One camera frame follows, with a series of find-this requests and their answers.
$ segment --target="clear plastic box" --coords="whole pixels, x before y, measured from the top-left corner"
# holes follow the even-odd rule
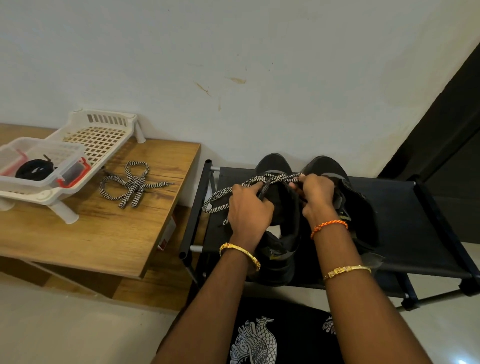
[[[15,173],[25,162],[45,159],[53,162],[54,171],[41,181],[16,178]],[[21,137],[0,146],[0,190],[19,194],[36,194],[55,187],[71,187],[84,171],[90,170],[85,146]]]

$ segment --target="black and white shoelace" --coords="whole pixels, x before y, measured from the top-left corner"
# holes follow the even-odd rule
[[[143,164],[145,166],[145,170],[141,176],[134,176],[132,172],[130,172],[129,167],[138,166],[140,164]],[[145,188],[159,188],[159,187],[166,187],[169,184],[173,184],[173,182],[145,183],[145,177],[147,176],[149,170],[150,168],[148,167],[148,164],[146,164],[145,162],[130,161],[125,165],[125,175],[127,176],[127,180],[124,180],[122,177],[119,177],[116,174],[105,171],[109,175],[107,177],[102,178],[102,180],[100,181],[100,188],[99,188],[100,195],[110,201],[121,200],[119,207],[125,208],[131,196],[135,194],[135,197],[132,200],[131,206],[137,207],[138,202],[140,201],[140,198],[142,197]],[[127,188],[127,192],[125,192],[124,194],[118,197],[111,196],[109,193],[105,191],[105,183],[110,180],[120,183],[122,186]]]
[[[267,182],[267,180],[269,178],[272,179],[271,184],[277,183],[277,182],[280,182],[280,181],[295,182],[297,180],[298,176],[300,176],[300,173],[294,173],[294,174],[291,174],[289,176],[287,176],[286,174],[276,175],[276,174],[265,173],[262,176],[255,176],[255,177],[250,178],[248,181],[245,181],[240,186],[250,187],[250,186],[256,184],[257,182],[265,183],[265,182]],[[214,208],[208,208],[208,205],[211,204],[212,202],[215,202],[216,200],[222,198],[223,196],[226,196],[226,195],[230,194],[230,193],[232,193],[232,188],[231,187],[223,188],[221,190],[216,191],[208,199],[205,200],[205,202],[202,206],[202,211],[206,212],[207,214],[213,214],[215,212],[227,209],[229,204],[224,204],[222,206],[218,206],[218,207],[214,207]],[[222,225],[227,225],[227,224],[228,224],[228,218],[223,220]]]

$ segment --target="gold bangle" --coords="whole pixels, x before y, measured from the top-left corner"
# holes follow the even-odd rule
[[[339,268],[335,268],[334,270],[328,272],[324,277],[324,281],[327,280],[328,278],[335,277],[337,274],[345,273],[345,272],[351,272],[351,271],[356,270],[356,269],[365,269],[365,270],[369,271],[370,273],[372,272],[372,270],[370,268],[364,267],[364,266],[339,267]]]
[[[257,272],[260,270],[260,262],[258,261],[258,259],[255,258],[252,254],[250,254],[250,252],[246,251],[242,247],[239,247],[237,245],[230,244],[230,243],[225,243],[220,247],[220,251],[219,251],[220,256],[222,256],[222,250],[223,249],[237,249],[237,250],[241,251],[242,253],[248,255],[248,257],[255,263],[255,267],[256,267]]]

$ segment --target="hand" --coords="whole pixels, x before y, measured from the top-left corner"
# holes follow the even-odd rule
[[[232,187],[229,199],[228,220],[233,230],[230,242],[253,253],[263,233],[272,222],[273,204],[264,198],[260,201],[257,192],[263,183],[245,188],[239,184]]]
[[[322,222],[338,219],[332,202],[335,185],[331,180],[316,174],[301,174],[299,181],[303,182],[303,190],[293,182],[288,185],[308,201],[302,213],[312,229]]]

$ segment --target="black shoe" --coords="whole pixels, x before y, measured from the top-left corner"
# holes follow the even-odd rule
[[[255,175],[266,173],[273,175],[291,175],[292,170],[285,158],[278,153],[264,157],[255,168]],[[293,255],[300,241],[300,199],[287,182],[281,181],[271,185],[265,183],[261,193],[274,205],[270,226],[280,225],[281,236],[278,238],[266,231],[255,250],[255,256],[261,264],[260,271],[250,278],[268,286],[288,284],[295,273]]]
[[[357,250],[360,254],[372,251],[378,245],[375,211],[366,197],[352,188],[340,164],[330,157],[319,156],[307,164],[302,173],[325,176],[334,182],[334,208],[348,229],[355,231],[353,241]]]

